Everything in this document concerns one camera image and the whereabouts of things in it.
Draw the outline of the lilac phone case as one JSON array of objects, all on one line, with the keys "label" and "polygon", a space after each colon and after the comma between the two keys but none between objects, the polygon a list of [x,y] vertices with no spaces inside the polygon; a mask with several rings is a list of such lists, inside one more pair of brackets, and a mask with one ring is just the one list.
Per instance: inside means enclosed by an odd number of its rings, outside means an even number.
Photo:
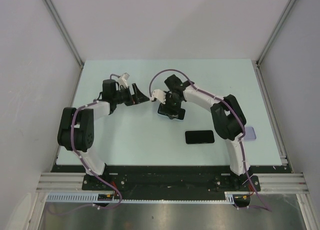
[{"label": "lilac phone case", "polygon": [[256,139],[257,135],[255,129],[252,126],[245,127],[244,141],[255,141]]}]

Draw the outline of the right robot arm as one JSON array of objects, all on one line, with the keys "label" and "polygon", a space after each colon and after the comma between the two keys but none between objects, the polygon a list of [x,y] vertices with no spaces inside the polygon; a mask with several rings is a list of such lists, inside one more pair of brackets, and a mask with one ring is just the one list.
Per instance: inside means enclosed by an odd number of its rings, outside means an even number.
[{"label": "right robot arm", "polygon": [[169,76],[164,83],[168,91],[164,93],[164,102],[160,103],[158,113],[169,119],[183,120],[185,109],[182,102],[194,103],[211,113],[213,126],[218,136],[225,140],[230,169],[234,174],[230,179],[235,190],[243,190],[249,184],[250,164],[247,161],[244,137],[247,120],[234,95],[220,98],[198,89],[188,81],[182,82],[176,75]]}]

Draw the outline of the phone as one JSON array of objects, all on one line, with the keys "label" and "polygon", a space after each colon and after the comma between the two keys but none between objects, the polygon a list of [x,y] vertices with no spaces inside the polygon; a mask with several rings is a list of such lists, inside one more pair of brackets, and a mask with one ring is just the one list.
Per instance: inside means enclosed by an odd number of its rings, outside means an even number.
[{"label": "phone", "polygon": [[212,144],[215,142],[212,130],[195,130],[185,132],[186,144]]},{"label": "phone", "polygon": [[167,104],[159,104],[157,113],[163,116],[166,116],[169,118],[169,115],[171,114],[178,114],[179,119],[183,120],[185,117],[186,110],[181,107],[181,104],[175,104],[175,105],[167,105]]}]

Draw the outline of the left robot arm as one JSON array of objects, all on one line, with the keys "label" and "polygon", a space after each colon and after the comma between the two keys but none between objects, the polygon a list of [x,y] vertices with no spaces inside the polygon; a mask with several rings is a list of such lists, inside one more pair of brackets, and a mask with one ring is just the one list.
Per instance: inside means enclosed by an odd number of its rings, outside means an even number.
[{"label": "left robot arm", "polygon": [[135,83],[126,86],[114,79],[103,80],[97,100],[79,108],[65,107],[62,111],[57,142],[73,152],[85,167],[88,175],[94,175],[93,184],[101,190],[109,187],[111,178],[104,174],[106,164],[93,147],[95,121],[112,114],[117,105],[137,105],[149,101]]}]

